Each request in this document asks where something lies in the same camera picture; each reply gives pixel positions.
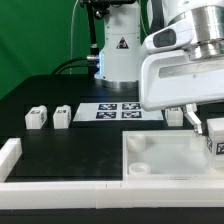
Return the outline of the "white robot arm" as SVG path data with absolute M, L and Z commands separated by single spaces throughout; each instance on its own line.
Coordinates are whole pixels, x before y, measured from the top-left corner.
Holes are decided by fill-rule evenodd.
M 197 106 L 224 101 L 224 0 L 148 0 L 144 40 L 137 2 L 100 3 L 109 14 L 96 82 L 138 87 L 146 111 L 180 107 L 201 134 Z

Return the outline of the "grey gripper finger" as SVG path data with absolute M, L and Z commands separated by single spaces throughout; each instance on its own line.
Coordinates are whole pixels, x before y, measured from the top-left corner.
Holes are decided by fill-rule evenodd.
M 202 122 L 197 117 L 197 105 L 195 103 L 192 104 L 186 104 L 182 108 L 184 116 L 187 118 L 187 120 L 191 123 L 191 125 L 194 127 L 194 132 L 197 135 L 202 135 Z

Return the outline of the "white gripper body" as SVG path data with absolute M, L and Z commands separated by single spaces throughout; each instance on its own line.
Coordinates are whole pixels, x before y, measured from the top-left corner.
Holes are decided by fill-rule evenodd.
M 139 77 L 144 110 L 224 100 L 224 56 L 192 61 L 184 47 L 193 37 L 193 26 L 183 19 L 144 40 Z

